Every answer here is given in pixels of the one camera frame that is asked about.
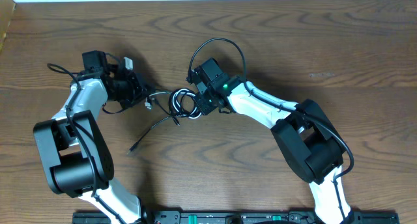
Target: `wooden table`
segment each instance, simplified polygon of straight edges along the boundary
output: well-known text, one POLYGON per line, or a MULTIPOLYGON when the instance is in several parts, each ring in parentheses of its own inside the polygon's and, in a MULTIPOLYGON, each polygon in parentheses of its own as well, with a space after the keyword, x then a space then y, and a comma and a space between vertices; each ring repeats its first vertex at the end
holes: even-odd
MULTIPOLYGON (((190 57, 214 36, 243 49, 260 89, 320 104, 355 155, 343 177, 350 205, 417 222, 417 0, 277 0, 18 4, 0 58, 0 223, 69 223, 73 212, 94 209, 46 184, 32 129, 60 109, 70 83, 46 63, 77 72, 81 54, 98 49, 134 58, 163 88, 191 87, 190 57)), ((207 46, 195 64, 209 57, 242 73, 230 44, 207 46)), ((162 117, 140 104, 98 119, 116 177, 145 204, 314 207, 270 131, 242 115, 166 121, 127 156, 162 117)))

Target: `cable connector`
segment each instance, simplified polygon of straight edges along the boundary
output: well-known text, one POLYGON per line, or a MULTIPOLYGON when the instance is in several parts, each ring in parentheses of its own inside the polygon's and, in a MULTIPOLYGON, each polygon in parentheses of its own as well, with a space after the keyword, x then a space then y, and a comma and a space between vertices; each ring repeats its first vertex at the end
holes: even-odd
POLYGON ((150 111, 152 110, 152 100, 148 97, 145 100, 145 107, 150 111))

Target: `wooden tabletop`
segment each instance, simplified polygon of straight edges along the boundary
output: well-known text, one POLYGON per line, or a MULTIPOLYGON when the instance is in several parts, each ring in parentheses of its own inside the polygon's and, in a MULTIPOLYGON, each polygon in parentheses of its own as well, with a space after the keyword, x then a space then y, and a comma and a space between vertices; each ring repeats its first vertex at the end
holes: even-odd
MULTIPOLYGON (((81 54, 97 49, 133 58, 165 89, 194 88, 185 81, 190 57, 215 36, 242 48, 248 79, 260 89, 323 108, 354 154, 343 177, 352 207, 417 222, 417 0, 276 0, 18 4, 0 56, 0 223, 69 223, 73 212, 94 210, 46 183, 32 129, 58 112, 71 81, 46 63, 77 72, 81 54)), ((207 46, 195 65, 209 57, 242 73, 230 44, 207 46)), ((139 104, 98 118, 115 176, 144 204, 314 207, 270 130, 243 115, 165 121, 127 156, 164 116, 139 104)))

